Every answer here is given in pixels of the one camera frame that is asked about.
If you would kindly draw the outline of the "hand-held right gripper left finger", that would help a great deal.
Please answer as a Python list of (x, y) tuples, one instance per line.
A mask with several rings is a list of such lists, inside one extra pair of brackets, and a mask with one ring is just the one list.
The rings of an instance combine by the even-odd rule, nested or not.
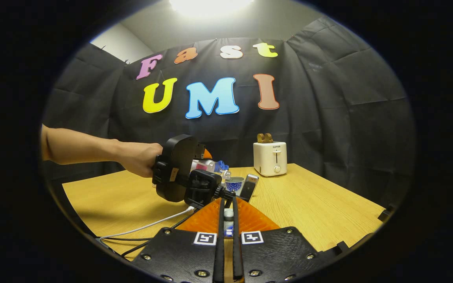
[(167, 283), (223, 283), (225, 244), (218, 199), (184, 222), (164, 227), (132, 261), (138, 270)]

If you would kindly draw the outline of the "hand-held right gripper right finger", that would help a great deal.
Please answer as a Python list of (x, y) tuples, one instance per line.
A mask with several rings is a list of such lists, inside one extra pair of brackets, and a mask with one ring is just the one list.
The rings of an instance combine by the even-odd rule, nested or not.
[(243, 283), (293, 283), (329, 263), (296, 227), (278, 227), (237, 198), (232, 244), (232, 272)]

